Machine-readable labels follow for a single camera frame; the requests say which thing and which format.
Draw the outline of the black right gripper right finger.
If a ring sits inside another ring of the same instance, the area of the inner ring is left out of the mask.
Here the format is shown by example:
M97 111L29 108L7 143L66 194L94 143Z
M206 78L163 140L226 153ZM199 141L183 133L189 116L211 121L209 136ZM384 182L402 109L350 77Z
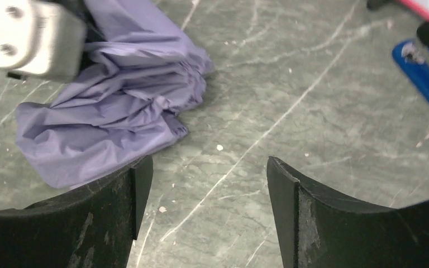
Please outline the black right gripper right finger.
M372 204L273 156L266 177L284 268L429 267L429 200Z

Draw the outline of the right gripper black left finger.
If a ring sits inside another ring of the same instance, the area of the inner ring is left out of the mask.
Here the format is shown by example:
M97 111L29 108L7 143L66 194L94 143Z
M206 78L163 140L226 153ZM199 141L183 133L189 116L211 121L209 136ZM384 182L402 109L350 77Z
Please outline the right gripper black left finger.
M126 267L153 173L145 156L24 209L0 210L0 267Z

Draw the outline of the lilac and black folding umbrella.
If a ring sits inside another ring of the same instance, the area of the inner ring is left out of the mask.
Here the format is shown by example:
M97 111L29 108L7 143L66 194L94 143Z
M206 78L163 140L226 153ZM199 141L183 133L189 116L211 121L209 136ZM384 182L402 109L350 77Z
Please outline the lilac and black folding umbrella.
M202 103L208 54L151 1L86 1L103 41L51 104L21 103L16 145L42 180L78 187L176 143Z

